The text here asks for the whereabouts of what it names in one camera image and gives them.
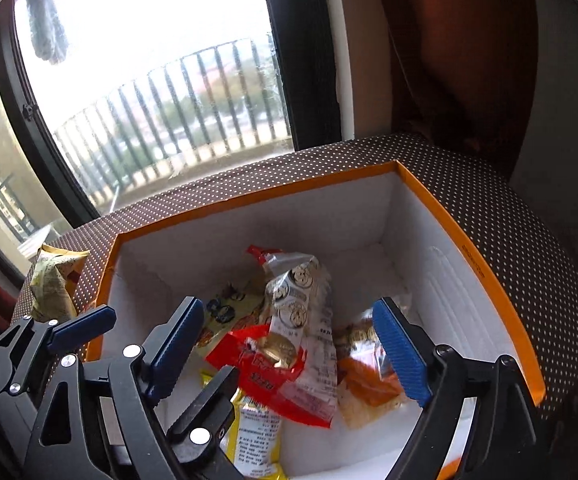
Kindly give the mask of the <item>yellow snack packet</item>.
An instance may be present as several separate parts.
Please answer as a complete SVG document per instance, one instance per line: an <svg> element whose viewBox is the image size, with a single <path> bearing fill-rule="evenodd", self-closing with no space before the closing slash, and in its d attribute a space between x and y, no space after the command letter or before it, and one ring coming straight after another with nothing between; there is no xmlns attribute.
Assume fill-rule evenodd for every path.
<svg viewBox="0 0 578 480"><path fill-rule="evenodd" d="M222 451L244 478L287 479L280 464L282 418L240 389L231 404L234 421L220 440Z"/></svg>

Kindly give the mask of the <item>orange printed snack packet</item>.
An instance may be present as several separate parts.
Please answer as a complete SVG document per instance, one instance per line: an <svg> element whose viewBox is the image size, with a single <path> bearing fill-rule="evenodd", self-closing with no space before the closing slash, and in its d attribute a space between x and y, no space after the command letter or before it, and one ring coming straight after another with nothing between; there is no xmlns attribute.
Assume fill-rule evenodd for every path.
<svg viewBox="0 0 578 480"><path fill-rule="evenodd" d="M204 323L194 350L204 359L233 330L256 325L265 303L264 283L228 283L204 306Z"/></svg>

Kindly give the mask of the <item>orange snack clear pouch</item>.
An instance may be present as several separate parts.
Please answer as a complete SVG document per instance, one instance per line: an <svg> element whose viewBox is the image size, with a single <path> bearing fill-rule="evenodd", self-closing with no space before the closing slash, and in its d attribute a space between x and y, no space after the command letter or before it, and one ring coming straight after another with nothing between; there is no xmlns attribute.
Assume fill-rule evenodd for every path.
<svg viewBox="0 0 578 480"><path fill-rule="evenodd" d="M338 408L351 430L365 427L408 402L386 356L372 309L333 332L338 364Z"/></svg>

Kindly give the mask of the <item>red clear cookie snack bag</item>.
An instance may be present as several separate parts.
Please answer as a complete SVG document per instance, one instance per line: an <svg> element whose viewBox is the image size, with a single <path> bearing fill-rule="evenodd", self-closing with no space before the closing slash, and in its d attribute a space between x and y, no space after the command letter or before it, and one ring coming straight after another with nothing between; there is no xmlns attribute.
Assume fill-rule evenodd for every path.
<svg viewBox="0 0 578 480"><path fill-rule="evenodd" d="M254 245L248 253L266 278L260 320L223 336L204 360L236 368L239 388L278 415L328 429L338 407L330 274L314 255Z"/></svg>

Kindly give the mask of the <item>yellow honey butter chip bag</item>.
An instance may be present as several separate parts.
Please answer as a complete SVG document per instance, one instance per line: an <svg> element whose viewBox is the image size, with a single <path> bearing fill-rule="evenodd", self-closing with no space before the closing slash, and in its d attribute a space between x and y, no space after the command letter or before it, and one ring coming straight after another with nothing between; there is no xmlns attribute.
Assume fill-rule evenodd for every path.
<svg viewBox="0 0 578 480"><path fill-rule="evenodd" d="M88 250L40 246L30 281L31 317L35 321L62 323L76 318L73 298L88 256Z"/></svg>

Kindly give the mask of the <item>black window frame post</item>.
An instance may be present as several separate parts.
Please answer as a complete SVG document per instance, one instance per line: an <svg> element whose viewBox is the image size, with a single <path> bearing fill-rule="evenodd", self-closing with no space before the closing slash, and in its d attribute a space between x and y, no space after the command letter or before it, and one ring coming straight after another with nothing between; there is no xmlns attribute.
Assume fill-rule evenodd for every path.
<svg viewBox="0 0 578 480"><path fill-rule="evenodd" d="M293 145L342 140L327 0L266 0Z"/></svg>

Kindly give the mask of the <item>balcony metal railing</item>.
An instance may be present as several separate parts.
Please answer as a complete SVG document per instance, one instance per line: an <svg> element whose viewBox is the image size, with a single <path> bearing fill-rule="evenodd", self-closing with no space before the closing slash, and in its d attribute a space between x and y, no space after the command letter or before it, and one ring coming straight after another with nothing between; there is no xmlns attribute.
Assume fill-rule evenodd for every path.
<svg viewBox="0 0 578 480"><path fill-rule="evenodd" d="M0 232L20 252L68 222L38 192L1 117ZM65 168L98 214L182 180L289 151L272 36L216 44L152 68L46 124Z"/></svg>

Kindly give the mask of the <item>dark red curtain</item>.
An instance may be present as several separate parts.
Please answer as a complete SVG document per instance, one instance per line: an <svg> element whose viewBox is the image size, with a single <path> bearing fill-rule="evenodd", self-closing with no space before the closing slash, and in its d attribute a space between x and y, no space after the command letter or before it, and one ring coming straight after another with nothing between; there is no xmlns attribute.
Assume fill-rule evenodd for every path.
<svg viewBox="0 0 578 480"><path fill-rule="evenodd" d="M510 178L534 101L536 0L381 0L409 122Z"/></svg>

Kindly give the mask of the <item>orange cardboard box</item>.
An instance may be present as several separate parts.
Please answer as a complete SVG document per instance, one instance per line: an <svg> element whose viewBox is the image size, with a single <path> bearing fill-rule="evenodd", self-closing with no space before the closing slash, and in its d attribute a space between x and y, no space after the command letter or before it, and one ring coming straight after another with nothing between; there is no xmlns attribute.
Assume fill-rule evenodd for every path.
<svg viewBox="0 0 578 480"><path fill-rule="evenodd" d="M400 162L311 178L222 200L133 229L114 240L97 300L116 313L88 360L143 342L189 296L227 328L239 307L219 307L228 286L261 295L294 274L300 295L322 292L322 318L293 298L283 319L298 338L330 336L379 299L403 303L437 344L466 358L515 359L535 401L546 394L520 315L492 265L430 185Z"/></svg>

